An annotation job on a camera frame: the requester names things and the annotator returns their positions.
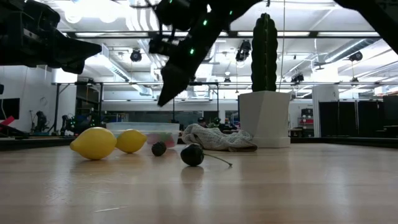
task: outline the crumpled towel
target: crumpled towel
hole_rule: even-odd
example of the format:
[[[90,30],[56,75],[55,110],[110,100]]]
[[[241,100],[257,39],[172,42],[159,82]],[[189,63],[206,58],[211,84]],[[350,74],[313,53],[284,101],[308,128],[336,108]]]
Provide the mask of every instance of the crumpled towel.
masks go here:
[[[189,125],[182,133],[185,144],[197,143],[204,149],[230,152],[254,152],[257,146],[250,140],[252,136],[243,130],[238,133],[223,134],[218,128],[204,128],[199,124]]]

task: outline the table surface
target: table surface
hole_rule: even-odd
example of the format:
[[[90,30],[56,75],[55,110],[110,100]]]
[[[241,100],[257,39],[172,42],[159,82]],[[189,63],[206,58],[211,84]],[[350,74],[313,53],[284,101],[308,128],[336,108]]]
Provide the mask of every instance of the table surface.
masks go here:
[[[68,147],[0,152],[1,223],[398,223],[398,151],[296,144],[88,161]]]

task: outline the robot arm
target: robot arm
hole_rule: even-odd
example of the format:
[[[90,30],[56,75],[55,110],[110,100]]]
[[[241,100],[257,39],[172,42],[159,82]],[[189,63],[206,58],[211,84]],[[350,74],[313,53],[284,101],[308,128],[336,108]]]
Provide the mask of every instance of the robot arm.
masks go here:
[[[154,6],[161,24],[172,25],[173,29],[188,30],[186,38],[178,45],[168,42],[160,32],[150,43],[150,53],[169,56],[169,61],[162,69],[164,85],[159,106],[184,91],[190,81],[195,79],[195,72],[215,43],[221,31],[229,31],[229,25],[241,17],[253,5],[261,0],[161,0]],[[380,34],[380,36],[398,52],[398,34],[391,32],[398,29],[398,17],[394,13],[398,3],[391,0],[336,0],[343,7],[357,10]],[[211,12],[206,12],[210,5]]]

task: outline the clear plastic container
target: clear plastic container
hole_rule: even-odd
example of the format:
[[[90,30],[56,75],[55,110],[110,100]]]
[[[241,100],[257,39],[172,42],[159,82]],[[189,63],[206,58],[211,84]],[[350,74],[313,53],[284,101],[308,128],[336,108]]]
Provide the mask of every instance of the clear plastic container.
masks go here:
[[[148,145],[163,141],[167,147],[177,145],[180,133],[180,125],[171,123],[113,122],[107,123],[106,129],[110,130],[115,137],[125,130],[135,129],[147,136]]]

